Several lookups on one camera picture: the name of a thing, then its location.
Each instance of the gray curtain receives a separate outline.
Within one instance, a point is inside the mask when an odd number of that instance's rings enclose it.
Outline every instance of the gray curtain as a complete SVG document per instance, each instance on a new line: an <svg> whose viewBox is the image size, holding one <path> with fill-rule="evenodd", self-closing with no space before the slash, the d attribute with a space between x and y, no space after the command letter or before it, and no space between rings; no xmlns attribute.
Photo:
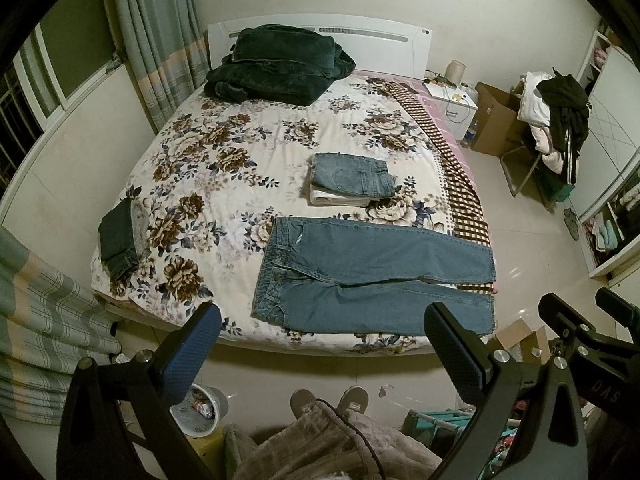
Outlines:
<svg viewBox="0 0 640 480"><path fill-rule="evenodd" d="M209 70L193 0L115 2L127 55L160 129Z"/></svg>
<svg viewBox="0 0 640 480"><path fill-rule="evenodd" d="M116 320L0 226L0 412L59 424L76 363L120 352Z"/></svg>

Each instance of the floor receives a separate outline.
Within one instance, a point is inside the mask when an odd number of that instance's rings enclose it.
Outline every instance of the floor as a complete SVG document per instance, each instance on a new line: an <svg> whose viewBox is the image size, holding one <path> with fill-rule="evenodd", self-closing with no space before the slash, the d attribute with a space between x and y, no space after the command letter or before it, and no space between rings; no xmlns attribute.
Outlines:
<svg viewBox="0 0 640 480"><path fill-rule="evenodd" d="M466 151L491 227L498 272L495 313L498 326L522 316L533 329L540 296L555 292L596 325L614 335L614 323L594 304L606 280L590 280L578 242L564 225L562 206L552 214L540 203L531 182L510 195L498 158ZM124 352L155 348L164 333L127 322L118 329ZM196 382L220 389L229 399L226 422L236 422L261 441L291 423L289 397L308 388L337 403L359 384L369 393L367 415L399 427L408 409L453 408L456 391L434 354L396 357L311 357L216 345Z"/></svg>

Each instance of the metal screw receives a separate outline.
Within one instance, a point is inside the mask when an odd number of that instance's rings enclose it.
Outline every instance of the metal screw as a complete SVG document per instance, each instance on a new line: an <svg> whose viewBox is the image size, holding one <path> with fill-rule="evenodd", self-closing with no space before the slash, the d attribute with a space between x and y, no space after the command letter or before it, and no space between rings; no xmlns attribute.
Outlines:
<svg viewBox="0 0 640 480"><path fill-rule="evenodd" d="M564 357L555 357L554 364L561 370L564 370L567 366L566 361L564 360Z"/></svg>
<svg viewBox="0 0 640 480"><path fill-rule="evenodd" d="M153 356L154 353L151 350L141 350L133 358L139 363L148 363Z"/></svg>
<svg viewBox="0 0 640 480"><path fill-rule="evenodd" d="M494 359L500 363L505 363L509 360L509 352L506 350L496 350L494 352Z"/></svg>
<svg viewBox="0 0 640 480"><path fill-rule="evenodd" d="M87 368L90 368L92 364L94 364L93 359L90 357L83 357L78 361L78 368L81 370L87 370Z"/></svg>

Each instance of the floral blanket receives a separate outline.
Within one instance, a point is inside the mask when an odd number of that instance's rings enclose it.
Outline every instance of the floral blanket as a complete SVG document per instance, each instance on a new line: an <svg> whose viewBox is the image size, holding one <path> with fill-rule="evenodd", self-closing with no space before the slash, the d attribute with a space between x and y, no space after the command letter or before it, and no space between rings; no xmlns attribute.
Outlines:
<svg viewBox="0 0 640 480"><path fill-rule="evenodd" d="M342 152L385 160L396 195L366 208L311 206L309 161ZM276 216L333 217L453 234L440 154L388 92L384 80L353 74L313 105L265 100L230 104L197 90L138 161L118 200L142 202L151 254L112 282L92 258L92 286L183 325L212 301L221 337L305 351L431 351L426 337L292 332L251 316L264 249Z"/></svg>

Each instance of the white nightstand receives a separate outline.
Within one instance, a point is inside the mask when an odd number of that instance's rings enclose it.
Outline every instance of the white nightstand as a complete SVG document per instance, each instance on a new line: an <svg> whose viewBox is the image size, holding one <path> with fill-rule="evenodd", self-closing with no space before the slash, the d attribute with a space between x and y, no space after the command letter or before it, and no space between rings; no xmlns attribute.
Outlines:
<svg viewBox="0 0 640 480"><path fill-rule="evenodd" d="M449 129L456 140L462 140L478 107L460 88L453 89L448 86L430 85L425 83L427 92L436 99L438 108L444 115ZM461 97L460 101L454 99L455 95Z"/></svg>

